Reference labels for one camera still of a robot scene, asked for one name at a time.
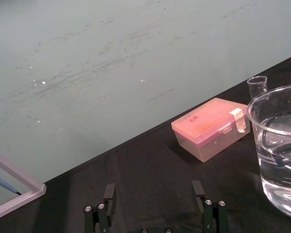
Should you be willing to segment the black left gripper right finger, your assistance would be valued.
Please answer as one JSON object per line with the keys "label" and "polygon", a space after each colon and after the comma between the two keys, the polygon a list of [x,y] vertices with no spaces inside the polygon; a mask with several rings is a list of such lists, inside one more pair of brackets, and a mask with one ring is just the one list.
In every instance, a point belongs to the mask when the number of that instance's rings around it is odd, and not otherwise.
{"label": "black left gripper right finger", "polygon": [[202,233],[227,233],[227,207],[223,200],[215,202],[207,197],[200,181],[192,181],[192,195],[196,210],[201,214]]}

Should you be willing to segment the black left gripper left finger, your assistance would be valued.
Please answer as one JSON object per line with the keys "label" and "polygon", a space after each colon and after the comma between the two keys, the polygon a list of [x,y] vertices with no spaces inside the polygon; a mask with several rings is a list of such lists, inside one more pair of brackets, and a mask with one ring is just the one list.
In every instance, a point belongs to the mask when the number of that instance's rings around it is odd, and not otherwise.
{"label": "black left gripper left finger", "polygon": [[109,233],[113,222],[116,207],[116,184],[110,183],[106,186],[103,201],[95,206],[87,205],[83,209],[84,232]]}

